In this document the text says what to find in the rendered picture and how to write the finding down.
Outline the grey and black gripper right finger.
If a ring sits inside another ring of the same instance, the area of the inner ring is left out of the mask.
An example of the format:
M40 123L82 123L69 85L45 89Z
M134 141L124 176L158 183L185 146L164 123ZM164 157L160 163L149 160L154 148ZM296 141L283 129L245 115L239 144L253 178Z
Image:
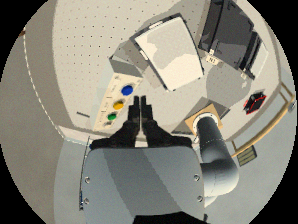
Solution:
M141 97L141 129L150 147L177 144L192 147L192 140L189 137L172 136L158 126L157 121L153 119L152 105L146 104L146 95Z

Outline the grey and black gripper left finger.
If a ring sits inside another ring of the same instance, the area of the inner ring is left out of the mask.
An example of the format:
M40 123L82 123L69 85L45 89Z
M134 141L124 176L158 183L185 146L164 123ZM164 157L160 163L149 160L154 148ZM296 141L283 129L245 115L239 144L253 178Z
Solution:
M132 115L133 110L133 115ZM136 136L140 131L140 98L134 96L133 105L129 105L127 120L122 128L109 138L93 140L91 150L97 147L135 147ZM133 139L132 139L133 138Z

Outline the beige button panel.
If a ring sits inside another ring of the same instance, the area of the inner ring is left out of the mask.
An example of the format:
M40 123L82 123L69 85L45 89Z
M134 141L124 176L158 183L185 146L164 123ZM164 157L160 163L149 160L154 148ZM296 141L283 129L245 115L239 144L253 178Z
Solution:
M108 58L102 72L90 116L78 112L76 114L90 118L93 131L112 128L123 108L144 80L141 75L143 71L113 54Z

